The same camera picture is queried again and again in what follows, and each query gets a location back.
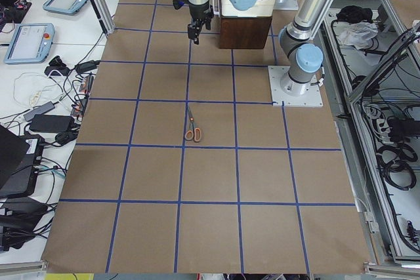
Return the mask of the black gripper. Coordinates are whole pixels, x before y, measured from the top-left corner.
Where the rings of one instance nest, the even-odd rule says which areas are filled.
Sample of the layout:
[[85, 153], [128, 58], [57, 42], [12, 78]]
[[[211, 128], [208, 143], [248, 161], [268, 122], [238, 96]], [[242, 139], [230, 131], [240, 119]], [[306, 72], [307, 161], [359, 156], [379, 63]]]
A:
[[193, 41], [195, 45], [200, 43], [199, 36], [203, 26], [206, 30], [211, 30], [211, 21], [214, 18], [213, 6], [210, 5], [209, 0], [202, 4], [193, 4], [190, 0], [173, 0], [173, 7], [179, 10], [183, 5], [188, 5], [192, 22], [188, 24], [188, 38]]

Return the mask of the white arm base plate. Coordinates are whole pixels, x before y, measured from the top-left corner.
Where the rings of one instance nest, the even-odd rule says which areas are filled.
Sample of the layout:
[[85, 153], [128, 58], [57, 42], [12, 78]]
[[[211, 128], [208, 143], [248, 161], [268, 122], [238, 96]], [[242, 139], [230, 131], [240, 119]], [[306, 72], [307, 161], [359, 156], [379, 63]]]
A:
[[268, 66], [272, 105], [321, 108], [320, 87], [314, 74], [309, 83], [296, 83], [289, 77], [289, 66]]

